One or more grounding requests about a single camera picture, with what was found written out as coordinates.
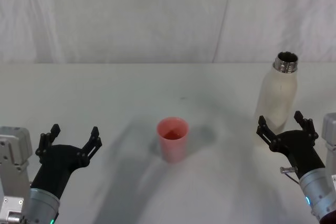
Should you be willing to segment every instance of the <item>pink plastic cup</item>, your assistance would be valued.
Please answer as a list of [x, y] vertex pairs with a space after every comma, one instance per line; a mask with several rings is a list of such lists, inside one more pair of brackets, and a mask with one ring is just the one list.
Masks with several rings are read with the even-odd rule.
[[178, 163], [185, 158], [189, 126], [182, 118], [170, 117], [157, 125], [163, 158], [168, 163]]

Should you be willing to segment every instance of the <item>white curtain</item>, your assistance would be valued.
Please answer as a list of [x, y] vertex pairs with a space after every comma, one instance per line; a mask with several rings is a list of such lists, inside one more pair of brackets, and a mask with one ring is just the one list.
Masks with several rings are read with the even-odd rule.
[[336, 60], [335, 0], [0, 0], [0, 62]]

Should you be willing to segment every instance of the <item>cable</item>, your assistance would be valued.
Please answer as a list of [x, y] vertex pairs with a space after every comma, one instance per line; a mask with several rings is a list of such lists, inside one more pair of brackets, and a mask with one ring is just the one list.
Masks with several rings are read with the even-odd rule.
[[287, 177], [289, 177], [292, 181], [294, 181], [296, 184], [299, 185], [299, 182], [297, 182], [295, 179], [293, 179], [291, 176], [289, 176], [287, 173], [284, 173]]

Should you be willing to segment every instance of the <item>white water bottle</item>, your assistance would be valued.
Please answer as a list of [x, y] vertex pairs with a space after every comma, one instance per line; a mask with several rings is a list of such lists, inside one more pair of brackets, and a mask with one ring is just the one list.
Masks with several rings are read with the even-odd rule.
[[298, 57], [281, 52], [266, 74], [259, 95], [255, 119], [263, 115], [275, 133], [283, 131], [297, 90]]

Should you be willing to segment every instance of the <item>table surface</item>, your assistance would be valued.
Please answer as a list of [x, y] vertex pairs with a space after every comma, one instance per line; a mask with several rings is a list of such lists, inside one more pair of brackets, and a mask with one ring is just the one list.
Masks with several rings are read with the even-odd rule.
[[[82, 147], [98, 126], [103, 147], [73, 173], [59, 224], [317, 223], [289, 166], [255, 137], [253, 112], [270, 64], [1, 65], [0, 125], [26, 127], [33, 149], [54, 123], [55, 144]], [[301, 110], [321, 133], [336, 111], [336, 64], [301, 63], [287, 129]], [[161, 160], [155, 127], [180, 116], [188, 157]], [[316, 150], [325, 160], [324, 140]], [[29, 159], [33, 179], [39, 169]]]

